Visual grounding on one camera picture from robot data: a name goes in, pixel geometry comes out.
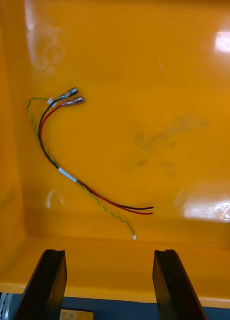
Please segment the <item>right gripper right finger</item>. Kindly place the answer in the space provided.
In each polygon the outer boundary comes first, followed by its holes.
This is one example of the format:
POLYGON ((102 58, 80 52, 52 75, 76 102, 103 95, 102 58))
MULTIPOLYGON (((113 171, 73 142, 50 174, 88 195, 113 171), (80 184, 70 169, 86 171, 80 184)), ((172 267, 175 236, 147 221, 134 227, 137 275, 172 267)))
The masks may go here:
POLYGON ((159 319, 207 319, 183 263, 175 250, 166 249, 154 252, 152 280, 159 319))

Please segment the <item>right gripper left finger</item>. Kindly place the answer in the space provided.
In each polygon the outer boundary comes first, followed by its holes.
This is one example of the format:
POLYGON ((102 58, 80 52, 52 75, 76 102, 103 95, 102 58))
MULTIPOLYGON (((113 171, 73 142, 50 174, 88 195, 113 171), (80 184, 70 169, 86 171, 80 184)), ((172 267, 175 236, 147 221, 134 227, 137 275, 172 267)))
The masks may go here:
POLYGON ((67 284, 64 250, 45 250, 25 288, 15 320, 58 320, 67 284))

